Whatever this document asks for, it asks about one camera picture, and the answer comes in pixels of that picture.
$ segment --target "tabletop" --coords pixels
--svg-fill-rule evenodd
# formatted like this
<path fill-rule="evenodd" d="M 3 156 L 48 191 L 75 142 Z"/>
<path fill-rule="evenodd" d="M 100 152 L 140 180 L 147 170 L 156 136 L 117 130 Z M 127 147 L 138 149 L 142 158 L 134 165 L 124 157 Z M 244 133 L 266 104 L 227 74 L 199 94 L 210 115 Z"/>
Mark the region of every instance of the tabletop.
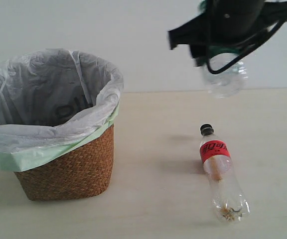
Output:
<path fill-rule="evenodd" d="M 251 214 L 220 223 L 211 209 L 199 128 L 225 140 Z M 32 202 L 0 171 L 0 239 L 287 238 L 287 89 L 129 93 L 115 122 L 115 162 L 103 194 Z"/>

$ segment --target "wicker basket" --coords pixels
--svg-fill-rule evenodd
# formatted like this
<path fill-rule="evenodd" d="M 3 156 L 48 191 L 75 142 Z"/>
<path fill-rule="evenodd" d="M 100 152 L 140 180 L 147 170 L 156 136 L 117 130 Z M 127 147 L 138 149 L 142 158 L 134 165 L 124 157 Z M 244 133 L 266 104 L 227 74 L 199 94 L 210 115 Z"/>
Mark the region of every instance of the wicker basket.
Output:
<path fill-rule="evenodd" d="M 33 201 L 81 199 L 103 193 L 114 161 L 114 126 L 99 138 L 43 166 L 15 172 Z"/>

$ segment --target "bottle cap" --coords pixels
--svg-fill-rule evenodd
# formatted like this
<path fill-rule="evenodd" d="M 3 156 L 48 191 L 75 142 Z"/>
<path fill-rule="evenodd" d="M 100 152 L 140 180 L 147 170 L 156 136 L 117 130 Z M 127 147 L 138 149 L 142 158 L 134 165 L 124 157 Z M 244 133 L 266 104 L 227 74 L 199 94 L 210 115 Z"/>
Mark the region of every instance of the bottle cap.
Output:
<path fill-rule="evenodd" d="M 213 127 L 208 123 L 201 126 L 200 131 L 203 136 L 213 134 L 214 132 Z"/>

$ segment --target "bottle label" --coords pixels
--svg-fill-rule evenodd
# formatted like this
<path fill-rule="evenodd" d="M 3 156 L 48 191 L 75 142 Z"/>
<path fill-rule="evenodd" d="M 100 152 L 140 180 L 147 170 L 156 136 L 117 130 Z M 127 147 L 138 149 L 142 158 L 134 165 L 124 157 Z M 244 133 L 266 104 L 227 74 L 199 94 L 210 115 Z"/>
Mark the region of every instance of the bottle label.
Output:
<path fill-rule="evenodd" d="M 224 155 L 230 157 L 227 145 L 225 142 L 219 140 L 212 140 L 202 145 L 200 148 L 200 155 L 202 163 L 204 163 L 208 158 L 216 155 Z"/>

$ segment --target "white plastic bag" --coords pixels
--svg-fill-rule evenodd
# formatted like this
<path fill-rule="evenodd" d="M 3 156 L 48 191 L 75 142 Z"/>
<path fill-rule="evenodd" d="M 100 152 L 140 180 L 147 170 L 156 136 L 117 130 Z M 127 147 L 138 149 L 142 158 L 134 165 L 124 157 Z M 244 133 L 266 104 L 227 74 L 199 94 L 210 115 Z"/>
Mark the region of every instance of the white plastic bag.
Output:
<path fill-rule="evenodd" d="M 48 49 L 0 65 L 0 169 L 25 171 L 82 146 L 112 125 L 123 76 L 80 51 Z"/>

